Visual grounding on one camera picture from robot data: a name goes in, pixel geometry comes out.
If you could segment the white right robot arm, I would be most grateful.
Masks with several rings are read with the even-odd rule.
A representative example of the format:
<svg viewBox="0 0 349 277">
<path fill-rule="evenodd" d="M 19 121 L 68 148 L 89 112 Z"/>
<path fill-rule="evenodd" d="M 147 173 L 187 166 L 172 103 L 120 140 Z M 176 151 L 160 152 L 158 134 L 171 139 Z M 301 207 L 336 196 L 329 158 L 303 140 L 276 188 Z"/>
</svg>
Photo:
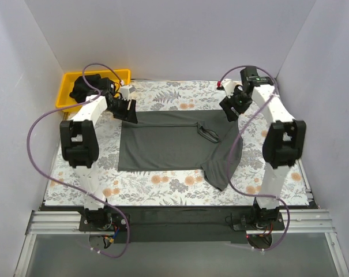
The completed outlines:
<svg viewBox="0 0 349 277">
<path fill-rule="evenodd" d="M 244 193 L 254 199 L 249 212 L 240 216 L 235 229 L 249 226 L 257 229 L 271 227 L 281 221 L 279 206 L 285 205 L 280 198 L 284 180 L 295 163 L 301 158 L 306 134 L 306 123 L 295 119 L 280 100 L 276 80 L 269 74 L 258 74 L 258 66 L 239 66 L 241 84 L 223 75 L 217 88 L 226 93 L 220 102 L 227 119 L 232 122 L 245 113 L 252 103 L 258 106 L 256 114 L 262 114 L 269 124 L 262 146 L 266 164 L 259 194 Z"/>
</svg>

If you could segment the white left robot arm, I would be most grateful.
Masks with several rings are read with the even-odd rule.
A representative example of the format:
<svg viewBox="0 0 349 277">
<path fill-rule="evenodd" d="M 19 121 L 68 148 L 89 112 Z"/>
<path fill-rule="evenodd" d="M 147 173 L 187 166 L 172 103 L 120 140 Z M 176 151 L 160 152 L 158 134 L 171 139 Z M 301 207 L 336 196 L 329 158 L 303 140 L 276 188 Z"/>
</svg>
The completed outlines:
<svg viewBox="0 0 349 277">
<path fill-rule="evenodd" d="M 98 180 L 99 144 L 95 125 L 104 111 L 111 112 L 115 119 L 137 123 L 136 101 L 132 98 L 135 90 L 133 85 L 121 86 L 99 74 L 80 76 L 69 95 L 82 107 L 59 126 L 63 159 L 78 176 L 80 188 L 85 192 L 84 216 L 87 223 L 101 231 L 110 229 L 112 216 Z"/>
</svg>

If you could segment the dark grey t shirt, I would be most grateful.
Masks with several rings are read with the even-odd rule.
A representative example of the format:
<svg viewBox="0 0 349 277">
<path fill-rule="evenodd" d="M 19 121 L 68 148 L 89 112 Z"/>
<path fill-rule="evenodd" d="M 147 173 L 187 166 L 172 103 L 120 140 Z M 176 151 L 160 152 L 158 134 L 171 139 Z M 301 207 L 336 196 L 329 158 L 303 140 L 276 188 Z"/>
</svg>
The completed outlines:
<svg viewBox="0 0 349 277">
<path fill-rule="evenodd" d="M 137 118 L 122 124 L 118 170 L 200 169 L 210 185 L 225 190 L 242 157 L 237 121 L 222 110 L 146 111 Z"/>
</svg>

